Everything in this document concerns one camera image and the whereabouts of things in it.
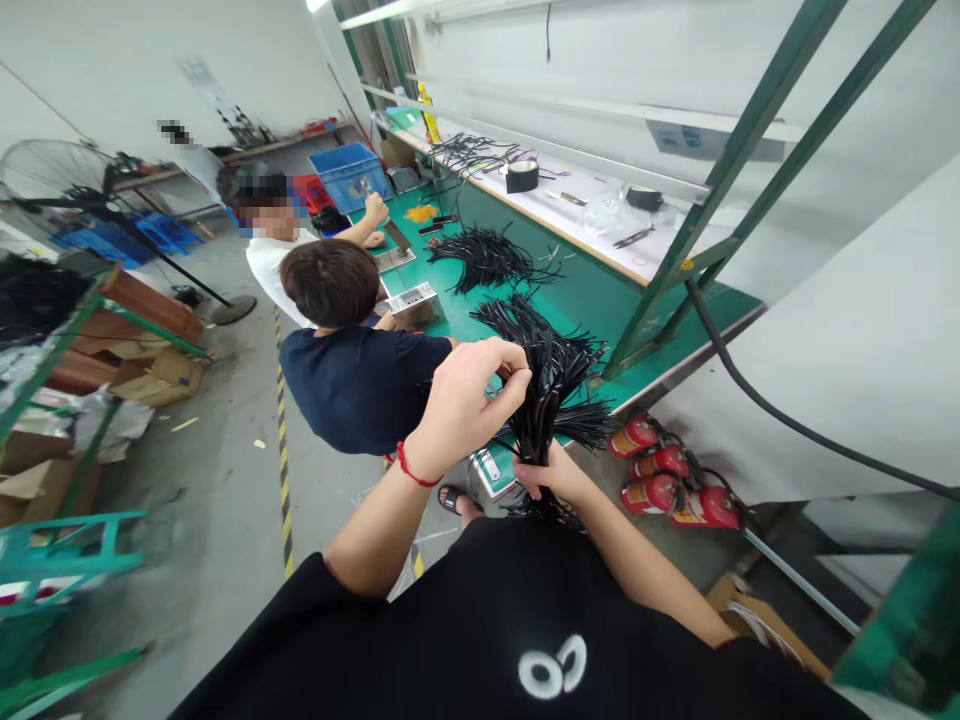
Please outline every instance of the black hair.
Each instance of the black hair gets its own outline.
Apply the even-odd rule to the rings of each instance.
[[[280,282],[305,318],[337,330],[370,317],[380,293],[376,260],[348,240],[298,245],[280,264]]]
[[[168,140],[186,140],[187,131],[184,130],[183,125],[178,123],[176,120],[165,120],[159,123],[160,132]]]
[[[217,192],[238,216],[249,208],[286,205],[290,197],[287,176],[262,161],[222,168],[217,173]]]

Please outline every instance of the fire extinguisher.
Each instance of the fire extinguisher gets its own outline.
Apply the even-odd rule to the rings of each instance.
[[[719,485],[707,485],[687,493],[681,507],[670,516],[681,527],[740,528],[740,513],[730,492]]]
[[[682,478],[690,477],[690,466],[687,464],[687,456],[682,447],[667,445],[655,453],[640,458],[633,464],[633,477],[635,480],[649,478],[661,470],[676,473]]]
[[[643,478],[620,491],[620,502],[634,515],[662,515],[673,505],[679,482],[668,473]]]
[[[650,423],[650,418],[641,413],[607,440],[607,450],[615,458],[623,460],[660,442],[660,436]]]

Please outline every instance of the black tape roll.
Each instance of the black tape roll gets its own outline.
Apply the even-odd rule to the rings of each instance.
[[[631,186],[630,189],[627,190],[627,204],[640,210],[656,212],[660,209],[660,206],[663,205],[663,195],[656,190],[647,190],[646,188]]]
[[[507,195],[527,192],[540,184],[540,166],[533,160],[521,160],[507,165]]]

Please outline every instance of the scissors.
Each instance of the scissors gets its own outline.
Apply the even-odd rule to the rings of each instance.
[[[637,233],[634,233],[633,235],[625,237],[623,240],[620,240],[619,242],[615,242],[613,246],[615,248],[625,248],[627,247],[627,245],[633,245],[637,240],[643,240],[643,238],[645,238],[655,229],[656,228],[653,226],[653,223],[650,223],[648,227],[645,227],[640,232],[637,232]]]

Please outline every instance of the concrete floor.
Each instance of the concrete floor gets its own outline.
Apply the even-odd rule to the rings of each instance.
[[[131,545],[147,553],[148,561],[77,603],[52,633],[42,670],[65,669],[146,643],[154,643],[154,649],[130,670],[64,701],[60,714],[166,717],[283,582],[274,306],[253,280],[245,241],[233,224],[225,217],[205,224],[218,237],[183,258],[184,267],[227,297],[253,294],[259,304],[244,320],[206,332],[204,343],[218,360],[207,370],[199,394],[159,410],[127,459],[104,469],[101,511],[149,511],[129,533]],[[159,286],[167,284],[155,265],[144,271]],[[184,282],[167,273],[174,284]],[[210,303],[198,310],[204,316],[210,311]],[[282,328],[284,335],[295,329],[285,316]],[[342,455],[315,437],[289,393],[286,415],[293,552],[299,563],[330,542],[377,483],[383,464],[373,457]],[[197,422],[171,433],[194,417]],[[266,448],[256,447],[257,440]],[[626,462],[582,450],[574,456],[611,497],[616,495]],[[464,487],[467,474],[461,466],[448,480]],[[470,492],[489,514],[502,514],[479,483]],[[703,590],[743,547],[734,533],[679,530],[663,518],[633,519]],[[459,527],[459,518],[435,502],[428,505],[418,533],[428,567],[456,540]],[[408,563],[394,592],[411,582]]]

